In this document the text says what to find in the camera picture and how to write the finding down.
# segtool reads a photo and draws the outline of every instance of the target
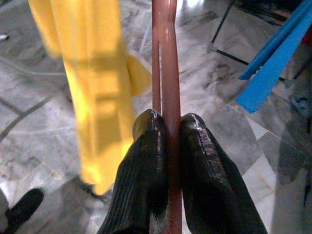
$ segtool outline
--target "blue plastic object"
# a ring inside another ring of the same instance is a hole
[[[236,99],[245,110],[254,113],[265,102],[311,24],[312,5],[310,4],[298,25]]]
[[[257,72],[257,70],[272,56],[274,51],[286,39],[291,31],[299,24],[304,14],[312,6],[312,0],[305,0],[301,3],[292,15],[285,21],[283,26],[270,38],[261,51],[256,55],[246,70],[239,77],[242,80],[248,80]]]

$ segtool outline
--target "black metal stand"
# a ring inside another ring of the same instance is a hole
[[[221,20],[221,22],[220,22],[220,24],[219,24],[219,26],[218,26],[218,29],[217,29],[217,31],[216,31],[215,34],[214,34],[214,37],[213,37],[213,39],[212,39],[212,41],[211,41],[211,43],[210,43],[210,46],[209,46],[207,52],[214,51],[214,52],[217,52],[217,53],[219,53],[219,54],[221,54],[221,55],[224,55],[224,56],[226,56],[226,57],[228,57],[228,58],[230,58],[230,59],[233,59],[233,60],[235,60],[235,61],[237,61],[237,62],[240,62],[240,63],[242,63],[242,64],[248,65],[248,64],[249,64],[248,62],[246,62],[246,61],[244,61],[244,60],[242,60],[242,59],[240,59],[240,58],[238,58],[238,57],[235,57],[234,55],[230,55],[230,54],[228,54],[228,53],[226,53],[226,52],[224,52],[224,51],[222,51],[222,50],[219,50],[219,49],[215,48],[215,45],[214,45],[215,40],[216,40],[216,38],[218,37],[219,32],[220,32],[220,30],[221,30],[221,28],[222,28],[222,26],[223,26],[223,24],[224,24],[224,21],[225,21],[226,17],[228,16],[228,14],[229,14],[231,8],[234,6],[234,4],[235,4],[235,0],[231,0],[231,2],[230,2],[230,4],[228,5],[228,7],[227,7],[227,9],[226,9],[226,11],[225,11],[225,13],[224,13],[224,15],[223,15],[223,18],[222,18],[222,20]],[[293,77],[293,80],[296,80],[296,79],[301,75],[301,73],[302,73],[311,63],[312,63],[312,57],[310,57],[310,58],[303,64],[302,68],[301,68],[301,69],[296,73],[296,75]],[[281,78],[281,77],[279,77],[278,79],[279,79],[280,81],[284,81],[284,80],[285,80],[284,78]],[[310,117],[310,118],[308,118],[308,121],[307,121],[307,132],[308,132],[308,133],[311,132],[311,122],[312,122],[312,118]]]
[[[215,45],[214,45],[215,40],[218,37],[219,32],[220,32],[220,30],[221,30],[221,28],[222,28],[222,26],[224,24],[224,21],[225,21],[226,17],[228,16],[231,8],[234,6],[234,4],[235,4],[235,0],[231,0],[230,4],[228,5],[228,7],[227,7],[227,9],[226,9],[226,11],[225,11],[225,13],[223,15],[223,18],[222,18],[222,20],[220,22],[220,25],[218,26],[218,29],[217,29],[217,31],[216,31],[216,33],[214,35],[214,38],[213,38],[213,40],[210,43],[210,47],[208,48],[207,52],[214,51],[214,52],[217,52],[217,53],[219,53],[221,55],[224,55],[224,56],[226,56],[228,58],[231,58],[231,59],[233,59],[233,60],[235,60],[237,62],[240,62],[242,64],[248,65],[249,64],[248,62],[246,62],[246,61],[244,61],[244,60],[242,60],[242,59],[240,59],[238,57],[235,57],[234,55],[230,55],[230,54],[228,54],[228,53],[226,53],[226,52],[224,52],[222,50],[219,50],[219,49],[215,48]],[[280,81],[284,81],[285,80],[284,78],[281,78],[281,77],[279,77],[278,79]]]

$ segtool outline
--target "yellow cloth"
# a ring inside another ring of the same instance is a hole
[[[29,0],[44,44],[63,57],[73,98],[81,178],[106,192],[132,143],[131,94],[151,81],[125,55],[118,0]]]

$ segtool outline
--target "marble floor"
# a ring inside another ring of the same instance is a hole
[[[243,64],[207,53],[227,0],[178,0],[176,34],[181,111],[203,117],[237,164],[270,234],[312,232],[312,137],[306,120],[289,102],[306,92],[312,68],[287,88],[280,82],[261,109],[251,115],[234,98],[245,87]],[[151,69],[150,0],[120,0],[129,53]],[[13,0],[0,8],[0,188],[10,206],[34,187],[45,198],[21,234],[95,234],[110,201],[87,194],[78,180],[79,157],[74,111],[61,60],[43,47],[29,6]],[[277,30],[233,8],[215,46],[246,61]],[[283,77],[291,79],[310,48],[301,46]],[[151,93],[133,98],[136,113],[151,107]],[[184,221],[183,232],[190,233]]]

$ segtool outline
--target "black shoe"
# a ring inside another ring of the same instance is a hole
[[[29,220],[42,203],[43,197],[43,192],[40,189],[32,189],[12,209],[8,209],[5,214],[9,225],[4,234],[15,233],[24,222]]]

